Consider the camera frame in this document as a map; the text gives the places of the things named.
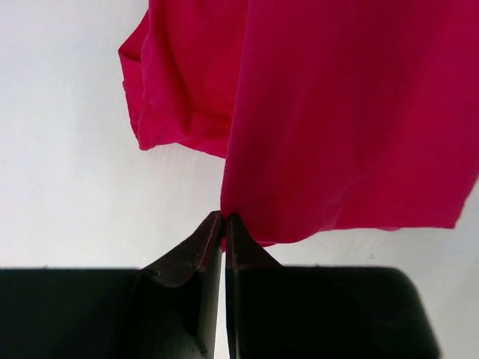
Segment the red t shirt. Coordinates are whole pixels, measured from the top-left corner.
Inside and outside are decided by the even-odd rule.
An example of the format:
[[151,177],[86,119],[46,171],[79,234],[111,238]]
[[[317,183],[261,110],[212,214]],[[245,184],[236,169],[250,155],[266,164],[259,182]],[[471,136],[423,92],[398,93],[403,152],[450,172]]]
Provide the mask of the red t shirt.
[[118,54],[139,147],[223,158],[263,246],[451,229],[477,181],[476,1],[151,1]]

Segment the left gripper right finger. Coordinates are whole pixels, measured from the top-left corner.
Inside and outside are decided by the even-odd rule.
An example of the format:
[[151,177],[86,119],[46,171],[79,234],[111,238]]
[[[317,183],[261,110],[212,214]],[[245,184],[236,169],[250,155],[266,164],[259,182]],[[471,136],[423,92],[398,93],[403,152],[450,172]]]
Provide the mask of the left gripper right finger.
[[438,358],[412,281],[387,267],[283,266],[238,215],[225,228],[232,358]]

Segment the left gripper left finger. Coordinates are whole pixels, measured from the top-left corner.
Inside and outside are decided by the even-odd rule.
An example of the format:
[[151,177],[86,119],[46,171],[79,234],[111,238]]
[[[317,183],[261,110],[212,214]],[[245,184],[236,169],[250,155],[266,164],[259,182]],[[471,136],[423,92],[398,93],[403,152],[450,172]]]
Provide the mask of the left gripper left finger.
[[212,358],[222,216],[143,269],[2,269],[3,358]]

